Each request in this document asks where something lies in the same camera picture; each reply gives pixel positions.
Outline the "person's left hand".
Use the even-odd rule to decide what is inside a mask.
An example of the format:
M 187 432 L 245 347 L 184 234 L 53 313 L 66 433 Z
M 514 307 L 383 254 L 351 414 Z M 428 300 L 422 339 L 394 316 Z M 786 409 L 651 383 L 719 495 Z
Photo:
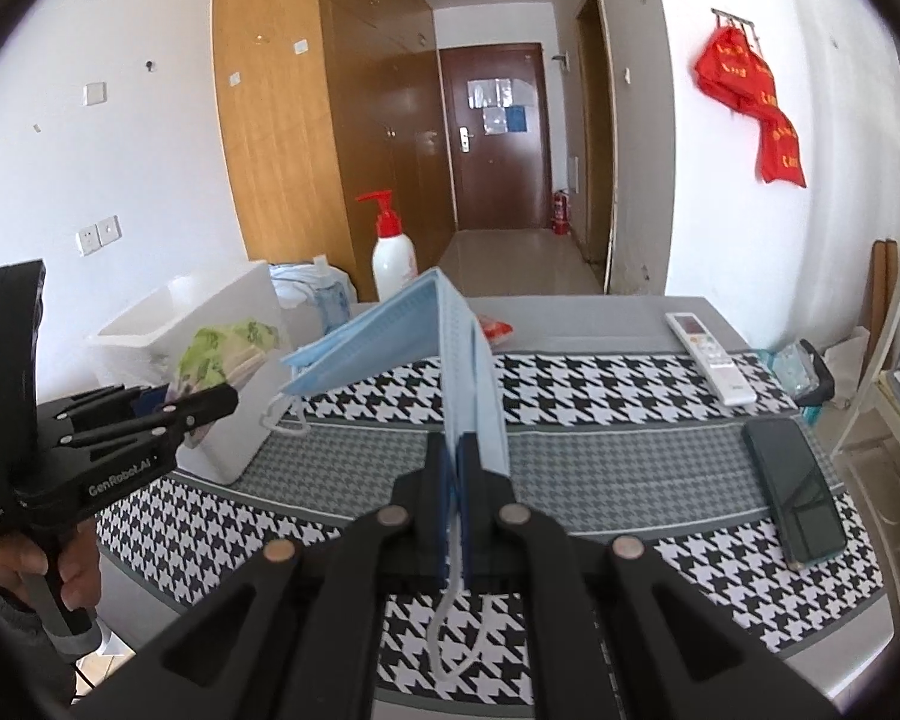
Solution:
M 63 582 L 61 600 L 68 610 L 91 610 L 102 598 L 102 574 L 95 522 L 86 520 L 76 528 L 73 538 L 64 544 L 56 560 Z M 34 611 L 29 592 L 23 585 L 26 575 L 45 575 L 50 559 L 27 536 L 13 533 L 0 536 L 0 592 L 12 598 L 23 611 Z

